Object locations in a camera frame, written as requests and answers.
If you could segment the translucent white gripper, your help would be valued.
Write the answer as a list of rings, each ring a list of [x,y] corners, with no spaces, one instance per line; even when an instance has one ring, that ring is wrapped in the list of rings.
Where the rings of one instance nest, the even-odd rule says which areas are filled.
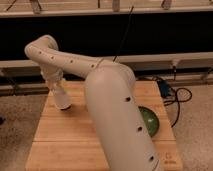
[[[65,79],[62,76],[48,77],[46,79],[46,85],[50,91],[63,90]]]

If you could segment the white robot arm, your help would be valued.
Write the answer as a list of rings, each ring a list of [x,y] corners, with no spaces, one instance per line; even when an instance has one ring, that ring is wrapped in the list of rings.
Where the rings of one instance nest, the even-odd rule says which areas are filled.
[[[164,171],[133,96],[136,78],[126,65],[61,52],[56,40],[44,35],[24,52],[41,69],[59,109],[71,106],[61,82],[68,72],[85,80],[85,102],[111,171]]]

